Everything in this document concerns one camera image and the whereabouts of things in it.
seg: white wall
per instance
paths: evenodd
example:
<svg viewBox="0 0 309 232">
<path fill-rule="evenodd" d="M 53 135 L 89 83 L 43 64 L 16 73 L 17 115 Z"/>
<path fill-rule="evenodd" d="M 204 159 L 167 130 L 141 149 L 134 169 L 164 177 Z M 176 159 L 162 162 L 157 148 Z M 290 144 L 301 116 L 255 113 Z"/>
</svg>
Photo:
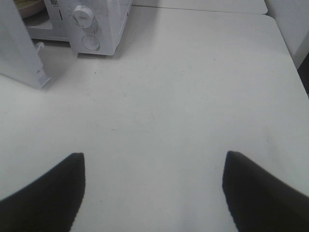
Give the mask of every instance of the white wall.
<svg viewBox="0 0 309 232">
<path fill-rule="evenodd" d="M 266 4 L 298 68 L 309 52 L 309 0 L 266 0 Z"/>
</svg>

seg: white table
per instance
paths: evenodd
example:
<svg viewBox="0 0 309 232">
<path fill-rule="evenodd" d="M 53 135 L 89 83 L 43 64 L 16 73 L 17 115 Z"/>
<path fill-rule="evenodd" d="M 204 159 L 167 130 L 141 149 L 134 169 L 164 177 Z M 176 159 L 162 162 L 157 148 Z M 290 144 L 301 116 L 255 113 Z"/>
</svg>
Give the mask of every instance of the white table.
<svg viewBox="0 0 309 232">
<path fill-rule="evenodd" d="M 133 0 L 133 5 L 265 15 L 264 0 Z"/>
<path fill-rule="evenodd" d="M 236 232 L 228 150 L 309 194 L 309 101 L 272 18 L 133 7 L 114 57 L 57 45 L 48 89 L 0 79 L 0 198 L 81 151 L 73 232 Z"/>
</svg>

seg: white appliance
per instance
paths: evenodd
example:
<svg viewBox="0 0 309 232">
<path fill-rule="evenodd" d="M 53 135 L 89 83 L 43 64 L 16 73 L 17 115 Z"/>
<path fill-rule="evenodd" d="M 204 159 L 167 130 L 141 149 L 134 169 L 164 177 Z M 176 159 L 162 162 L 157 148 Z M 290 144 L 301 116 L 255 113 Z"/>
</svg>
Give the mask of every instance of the white appliance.
<svg viewBox="0 0 309 232">
<path fill-rule="evenodd" d="M 76 53 L 113 55 L 131 1 L 44 0 L 46 9 L 22 19 L 14 0 L 1 0 L 0 73 L 33 87 L 49 80 L 38 55 L 43 44 L 30 38 L 67 41 Z"/>
</svg>

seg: microwave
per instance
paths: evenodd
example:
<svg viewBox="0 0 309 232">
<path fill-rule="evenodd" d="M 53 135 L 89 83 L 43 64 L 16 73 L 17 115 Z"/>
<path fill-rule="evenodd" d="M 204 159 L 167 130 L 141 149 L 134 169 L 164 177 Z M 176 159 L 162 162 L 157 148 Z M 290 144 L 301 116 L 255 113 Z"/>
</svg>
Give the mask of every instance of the microwave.
<svg viewBox="0 0 309 232">
<path fill-rule="evenodd" d="M 43 42 L 69 42 L 74 53 L 113 55 L 132 0 L 1 0 L 0 73 L 40 88 L 49 81 Z"/>
</svg>

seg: microwave dial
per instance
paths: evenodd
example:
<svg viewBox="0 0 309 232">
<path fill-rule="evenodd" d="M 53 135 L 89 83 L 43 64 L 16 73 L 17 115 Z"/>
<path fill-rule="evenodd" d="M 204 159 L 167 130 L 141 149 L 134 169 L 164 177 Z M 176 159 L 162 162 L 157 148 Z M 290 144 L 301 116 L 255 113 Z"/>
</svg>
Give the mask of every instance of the microwave dial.
<svg viewBox="0 0 309 232">
<path fill-rule="evenodd" d="M 72 13 L 72 17 L 76 25 L 82 28 L 89 28 L 96 23 L 93 11 L 84 5 L 76 6 Z"/>
</svg>

